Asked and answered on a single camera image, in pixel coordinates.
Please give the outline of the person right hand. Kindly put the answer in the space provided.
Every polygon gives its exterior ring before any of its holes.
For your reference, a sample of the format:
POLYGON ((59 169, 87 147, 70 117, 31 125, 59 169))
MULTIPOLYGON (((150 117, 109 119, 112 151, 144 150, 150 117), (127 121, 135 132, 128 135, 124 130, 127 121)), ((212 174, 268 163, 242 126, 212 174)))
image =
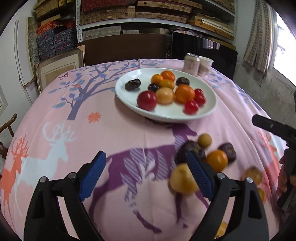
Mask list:
POLYGON ((285 157, 282 156, 280 159, 280 164, 282 164, 280 173, 278 176, 277 184, 278 187, 276 189, 276 195, 281 196, 281 194, 285 193, 287 191, 287 181, 290 180, 290 183, 293 186, 296 186, 296 178, 295 175, 291 175, 289 178, 287 177, 286 171, 285 171, 285 157))

